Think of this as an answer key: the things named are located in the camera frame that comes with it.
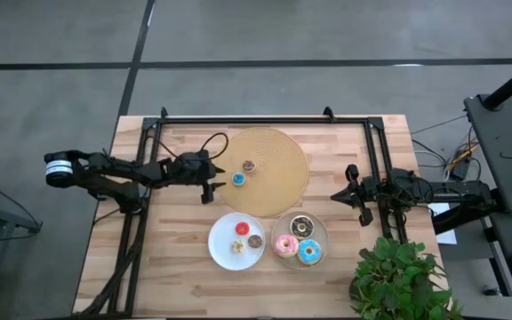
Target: potted plant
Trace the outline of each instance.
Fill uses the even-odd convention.
[[[424,249],[380,237],[372,251],[361,250],[349,286],[352,308],[367,320],[461,319],[457,301],[450,307],[452,292],[430,279],[445,273]]]

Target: butcher block tabletop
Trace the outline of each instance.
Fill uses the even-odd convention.
[[[392,165],[418,171],[405,116],[382,116]],[[122,116],[116,128],[111,155],[135,159],[143,116]],[[287,212],[304,211],[321,219],[329,233],[328,255],[307,270],[286,267],[272,252],[269,238],[280,216],[256,218],[266,232],[262,258],[251,268],[228,271],[215,263],[207,240],[214,222],[234,212],[214,194],[202,205],[200,187],[171,186],[152,192],[145,243],[135,296],[135,317],[354,317],[348,286],[359,250],[372,249],[381,236],[379,213],[374,221],[359,224],[359,210],[334,202],[329,196],[347,186],[344,171],[357,164],[361,177],[371,174],[364,128],[361,124],[164,124],[162,142],[176,154],[197,151],[216,132],[230,138],[253,127],[280,130],[301,146],[309,165],[308,187],[301,200]],[[386,176],[376,131],[372,132],[381,176]],[[206,147],[218,152],[223,141]],[[163,148],[157,159],[170,156]],[[101,202],[96,219],[115,210],[113,201]],[[440,251],[428,210],[407,213],[409,241],[423,242],[441,264]],[[124,216],[113,214],[98,222],[90,234],[74,312],[88,307],[110,278],[116,264]],[[124,305],[129,272],[126,272],[118,306]]]

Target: black floor stripe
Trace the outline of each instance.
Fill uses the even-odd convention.
[[[141,62],[140,69],[314,68],[512,65],[512,58],[391,60],[231,60]]]
[[[146,38],[148,37],[149,19],[153,13],[155,4],[156,0],[148,0],[148,3],[146,4],[146,11],[143,13],[140,35],[138,36],[138,41],[136,42],[135,49],[133,50],[132,65],[128,72],[128,78],[125,81],[124,93],[122,94],[122,101],[120,101],[120,108],[117,110],[118,117],[126,116],[130,109],[133,87],[135,86],[135,80],[138,77],[138,70],[140,68],[141,54],[143,53],[143,48],[146,45]]]
[[[0,70],[127,69],[131,65],[131,62],[0,63]]]

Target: white paper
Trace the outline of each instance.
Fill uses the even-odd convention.
[[[449,204],[428,204],[428,207],[434,210],[437,215],[450,210]],[[458,240],[455,238],[455,231],[450,230],[436,235],[437,242],[439,244],[458,244]]]

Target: donut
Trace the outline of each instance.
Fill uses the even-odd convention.
[[[252,235],[248,238],[248,245],[251,248],[258,249],[262,246],[262,237],[258,235]]]
[[[300,261],[312,265],[321,259],[321,246],[312,239],[303,240],[300,242],[300,249],[298,250],[298,258]]]
[[[308,238],[313,235],[313,221],[303,215],[297,216],[292,219],[290,230],[299,240]]]
[[[274,251],[282,258],[293,257],[298,252],[300,243],[295,236],[281,235],[274,243]]]
[[[245,176],[240,172],[237,172],[232,175],[232,184],[235,186],[242,186],[245,181],[246,181]]]
[[[244,251],[244,243],[241,240],[235,240],[232,242],[232,252],[242,253]]]
[[[246,235],[248,235],[248,232],[250,231],[250,227],[248,226],[248,223],[246,223],[246,222],[239,222],[236,225],[235,231],[240,236],[246,236]]]
[[[253,172],[256,169],[256,164],[251,160],[246,160],[242,163],[242,168],[246,172]]]

